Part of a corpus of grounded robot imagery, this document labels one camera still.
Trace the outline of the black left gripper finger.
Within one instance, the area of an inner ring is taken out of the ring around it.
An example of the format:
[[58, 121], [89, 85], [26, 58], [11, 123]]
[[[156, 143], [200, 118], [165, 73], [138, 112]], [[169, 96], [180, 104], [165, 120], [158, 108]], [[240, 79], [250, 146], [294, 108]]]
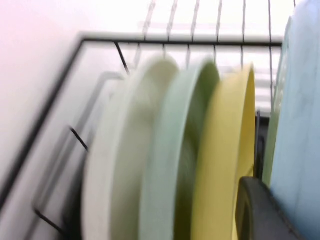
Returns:
[[236, 201], [239, 240], [302, 240], [269, 188], [259, 179], [241, 177]]

